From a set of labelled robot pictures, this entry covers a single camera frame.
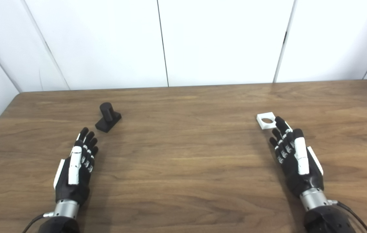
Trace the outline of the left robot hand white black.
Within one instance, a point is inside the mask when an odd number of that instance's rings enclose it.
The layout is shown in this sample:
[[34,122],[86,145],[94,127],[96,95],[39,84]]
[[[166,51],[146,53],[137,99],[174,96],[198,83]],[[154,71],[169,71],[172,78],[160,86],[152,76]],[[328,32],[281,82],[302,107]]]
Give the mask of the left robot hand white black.
[[70,155],[61,159],[53,187],[55,202],[72,200],[83,205],[89,197],[90,179],[99,151],[95,133],[84,127],[76,137]]

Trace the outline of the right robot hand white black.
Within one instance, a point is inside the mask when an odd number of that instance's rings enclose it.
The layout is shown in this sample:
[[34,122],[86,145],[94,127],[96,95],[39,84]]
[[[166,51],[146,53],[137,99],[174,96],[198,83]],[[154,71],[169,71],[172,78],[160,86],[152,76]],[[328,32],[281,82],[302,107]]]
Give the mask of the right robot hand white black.
[[323,168],[313,149],[307,145],[303,131],[291,128],[283,118],[276,116],[272,134],[269,142],[288,190],[297,197],[308,189],[324,190]]

